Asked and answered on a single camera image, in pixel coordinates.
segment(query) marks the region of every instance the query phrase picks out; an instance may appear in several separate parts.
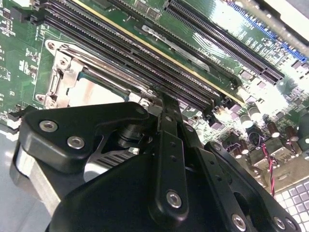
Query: ram slot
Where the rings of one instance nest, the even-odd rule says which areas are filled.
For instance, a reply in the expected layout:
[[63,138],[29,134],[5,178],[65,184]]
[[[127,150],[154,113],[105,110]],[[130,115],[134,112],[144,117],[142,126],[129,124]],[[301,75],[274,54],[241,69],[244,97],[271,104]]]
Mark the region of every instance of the ram slot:
[[144,81],[149,85],[159,87],[162,91],[188,103],[196,109],[202,110],[208,104],[207,101],[197,98],[193,92],[151,71],[150,67],[132,62],[131,59],[122,54],[117,54],[115,50],[109,46],[104,44],[99,45],[96,39],[76,29],[71,24],[65,24],[62,20],[52,15],[47,15],[45,17],[45,22],[57,28],[86,49],[91,50],[101,57],[108,58],[112,64],[124,67],[130,73],[134,74],[139,81]]
[[167,40],[171,41],[184,51],[188,52],[192,56],[198,57],[202,62],[210,66],[211,71],[219,72],[220,75],[224,76],[225,78],[228,78],[231,82],[237,82],[238,78],[235,76],[234,73],[232,73],[229,69],[226,67],[215,63],[213,60],[211,60],[209,57],[205,56],[204,54],[200,53],[196,48],[182,40],[181,38],[177,37],[176,35],[172,34],[162,26],[158,25],[157,23],[153,22],[146,16],[139,13],[136,9],[128,5],[127,3],[123,2],[122,0],[107,0],[117,8],[119,8],[121,11],[125,12],[126,14],[132,16],[137,21],[139,21],[141,24],[145,24],[146,26],[150,27],[160,35],[164,36]]
[[216,93],[213,89],[208,88],[208,91],[205,91],[205,86],[201,85],[201,83],[194,81],[194,79],[183,71],[176,71],[178,67],[166,66],[166,62],[162,62],[158,60],[159,57],[152,57],[149,54],[150,51],[142,48],[143,52],[136,52],[136,47],[133,47],[132,44],[128,43],[129,39],[123,41],[121,38],[116,37],[116,34],[119,34],[118,31],[115,31],[114,34],[111,33],[104,24],[101,22],[95,23],[92,20],[89,20],[89,17],[85,17],[78,11],[72,11],[68,6],[57,2],[50,1],[48,6],[48,11],[52,13],[55,17],[58,17],[62,21],[65,21],[67,24],[74,26],[74,28],[82,29],[86,34],[96,38],[99,43],[104,42],[105,44],[112,45],[113,49],[119,51],[122,55],[126,57],[130,57],[134,61],[138,63],[142,63],[144,65],[147,64],[147,67],[152,71],[160,74],[161,77],[165,79],[169,79],[169,82],[177,85],[180,88],[187,89],[191,93],[194,92],[194,96],[198,99],[203,99],[204,102],[210,103],[213,98],[218,98],[219,94]]
[[188,3],[171,0],[165,10],[267,82],[275,85],[284,78],[268,61],[216,26]]

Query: integrated circuit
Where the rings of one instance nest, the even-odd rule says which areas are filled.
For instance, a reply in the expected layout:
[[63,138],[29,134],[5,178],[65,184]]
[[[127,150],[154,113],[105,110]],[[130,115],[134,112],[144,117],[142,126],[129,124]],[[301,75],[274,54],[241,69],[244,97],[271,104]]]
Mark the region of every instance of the integrated circuit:
[[134,5],[138,11],[142,13],[148,12],[148,6],[145,3],[137,0]]

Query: screw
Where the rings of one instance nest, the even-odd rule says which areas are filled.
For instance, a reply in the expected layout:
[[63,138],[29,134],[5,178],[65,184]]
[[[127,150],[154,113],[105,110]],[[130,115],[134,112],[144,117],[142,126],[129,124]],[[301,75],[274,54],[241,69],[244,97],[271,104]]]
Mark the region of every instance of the screw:
[[187,127],[188,131],[190,131],[190,132],[194,131],[194,129],[192,127],[190,127],[189,125],[186,125],[186,127]]
[[45,120],[39,123],[39,126],[44,132],[54,132],[58,129],[58,125],[50,120]]
[[284,225],[284,223],[281,221],[280,218],[274,217],[274,221],[275,221],[276,225],[277,225],[280,229],[285,230],[285,225]]
[[38,100],[39,102],[43,102],[45,97],[42,94],[36,94],[35,95],[36,100]]
[[77,136],[71,136],[68,140],[67,140],[67,144],[69,145],[69,147],[72,147],[74,149],[82,149],[85,146],[85,142],[82,138],[77,137]]
[[59,64],[60,68],[62,69],[67,69],[68,66],[69,66],[69,62],[67,61],[67,59],[65,58],[62,58],[60,61],[59,61]]
[[172,206],[173,208],[180,208],[180,206],[182,205],[182,200],[180,196],[174,191],[169,191],[166,194],[166,199],[170,206]]
[[232,220],[233,220],[234,225],[237,227],[237,229],[239,229],[242,232],[246,231],[247,229],[246,223],[238,214],[233,214]]
[[293,230],[297,230],[295,224],[290,219],[286,218],[285,220]]
[[170,122],[173,121],[173,119],[170,116],[165,116],[165,118],[166,118],[167,121],[170,121]]
[[55,49],[55,44],[52,42],[47,43],[47,46],[49,49],[54,50]]
[[213,143],[212,145],[213,145],[214,149],[216,149],[217,151],[221,151],[221,148],[220,148],[219,144]]

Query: gray surface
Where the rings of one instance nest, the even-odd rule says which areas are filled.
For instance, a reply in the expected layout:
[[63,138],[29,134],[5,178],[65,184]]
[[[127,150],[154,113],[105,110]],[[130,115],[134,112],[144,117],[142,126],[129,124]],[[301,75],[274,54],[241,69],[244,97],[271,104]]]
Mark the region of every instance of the gray surface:
[[292,6],[294,6],[300,13],[309,18],[309,1],[308,0],[287,0]]
[[43,232],[50,222],[44,205],[10,179],[14,148],[15,143],[0,134],[0,232]]

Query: yellow slot edge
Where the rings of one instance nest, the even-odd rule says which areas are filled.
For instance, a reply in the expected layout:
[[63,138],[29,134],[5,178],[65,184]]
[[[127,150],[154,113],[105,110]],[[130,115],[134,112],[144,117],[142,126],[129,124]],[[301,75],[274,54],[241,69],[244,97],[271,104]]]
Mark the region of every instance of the yellow slot edge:
[[93,13],[95,16],[101,18],[102,20],[106,21],[107,23],[111,24],[112,26],[116,27],[117,29],[123,31],[125,34],[129,35],[130,37],[134,38],[135,40],[141,42],[142,44],[146,45],[147,47],[149,47],[150,49],[154,50],[155,52],[159,53],[160,55],[164,56],[166,59],[172,61],[173,63],[177,64],[178,66],[182,67],[183,69],[185,69],[187,72],[191,73],[192,75],[198,77],[201,81],[207,83],[208,85],[212,86],[213,88],[215,88],[216,90],[220,91],[221,93],[225,94],[226,96],[228,96],[229,98],[233,99],[234,101],[236,101],[238,104],[240,105],[244,105],[244,102],[242,102],[241,100],[237,99],[236,97],[232,96],[231,94],[227,93],[226,91],[224,91],[223,89],[217,87],[216,85],[214,85],[212,82],[206,80],[205,78],[203,78],[201,75],[199,75],[197,72],[194,72],[192,70],[190,70],[189,68],[185,67],[183,64],[179,63],[178,61],[174,60],[173,58],[167,56],[165,53],[161,52],[160,50],[158,50],[157,48],[153,47],[151,44],[145,42],[144,40],[142,40],[141,38],[137,37],[136,35],[134,35],[133,33],[131,33],[130,31],[122,28],[121,26],[119,26],[118,24],[114,23],[113,21],[109,20],[108,18],[106,18],[105,16],[101,15],[100,13],[96,12],[95,10],[91,9],[89,6],[85,5],[84,3],[80,2],[79,0],[72,0],[73,2],[75,2],[76,4],[80,5],[81,7],[85,8],[86,10],[90,11],[91,13]]

